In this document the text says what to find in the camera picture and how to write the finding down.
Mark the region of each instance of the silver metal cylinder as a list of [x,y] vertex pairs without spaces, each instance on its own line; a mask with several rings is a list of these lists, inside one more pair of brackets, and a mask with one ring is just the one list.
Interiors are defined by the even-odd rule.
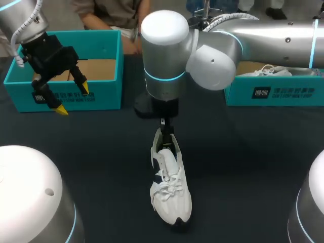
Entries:
[[158,100],[179,97],[186,81],[186,64],[192,51],[193,31],[181,42],[156,45],[142,38],[146,87]]
[[[0,0],[0,29],[10,41],[14,32],[30,17],[36,6],[36,0]],[[17,44],[26,43],[43,33],[48,22],[42,12],[39,13],[17,38]]]
[[314,38],[315,21],[233,19],[214,27],[234,34],[241,42],[242,60],[290,67],[309,67],[314,46],[312,68],[324,66],[324,26],[319,23]]
[[324,214],[314,201],[307,176],[290,213],[288,221],[290,242],[324,242],[323,226]]
[[63,183],[60,204],[49,224],[29,243],[84,243],[85,234],[80,214]]

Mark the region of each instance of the person's arm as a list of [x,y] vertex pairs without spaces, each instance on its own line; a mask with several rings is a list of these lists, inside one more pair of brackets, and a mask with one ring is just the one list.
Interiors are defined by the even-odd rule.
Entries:
[[92,13],[79,14],[79,17],[85,27],[93,30],[105,30],[112,29],[108,24],[99,19],[96,15]]
[[[150,13],[150,6],[151,5],[151,0],[142,0],[138,10],[137,10],[137,15],[138,15],[138,32],[141,32],[141,26],[144,18]],[[142,42],[141,38],[137,38],[136,41],[137,45],[137,51],[139,53],[142,53]]]
[[[82,23],[88,29],[92,30],[107,30],[111,27],[94,15],[95,1],[94,0],[70,0],[73,10],[79,15]],[[136,46],[126,37],[122,36],[124,54],[137,53]]]
[[151,0],[142,0],[138,10],[138,31],[141,32],[141,26],[144,18],[150,13]]

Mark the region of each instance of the person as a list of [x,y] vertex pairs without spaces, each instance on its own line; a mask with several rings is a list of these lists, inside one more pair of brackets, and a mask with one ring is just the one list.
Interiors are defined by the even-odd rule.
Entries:
[[[282,11],[284,3],[285,0],[271,0],[271,7],[266,9],[266,15],[275,20],[287,19],[286,15]],[[253,5],[254,0],[239,0],[238,12],[246,13],[253,7]]]
[[121,31],[124,54],[142,52],[140,32],[150,0],[70,0],[85,29]]
[[7,56],[13,57],[14,53],[11,49],[11,45],[7,39],[7,37],[0,31],[0,44],[4,48],[4,50],[7,53]]

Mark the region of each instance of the metal stand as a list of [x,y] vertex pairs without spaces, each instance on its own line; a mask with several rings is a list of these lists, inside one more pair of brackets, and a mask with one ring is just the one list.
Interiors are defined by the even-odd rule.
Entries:
[[188,19],[189,28],[203,30],[220,14],[223,14],[222,10],[210,8],[210,0],[205,0],[204,8],[195,11],[193,17]]

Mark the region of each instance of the dark tablecloth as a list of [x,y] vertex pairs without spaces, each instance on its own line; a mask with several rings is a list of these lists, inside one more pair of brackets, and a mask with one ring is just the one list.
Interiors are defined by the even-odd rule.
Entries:
[[189,231],[178,234],[150,204],[158,121],[132,108],[144,90],[142,70],[141,57],[125,57],[121,110],[69,116],[18,113],[1,84],[0,146],[29,146],[53,160],[89,243],[288,242],[289,212],[324,149],[324,108],[227,107],[223,92],[188,81],[173,124],[193,212]]

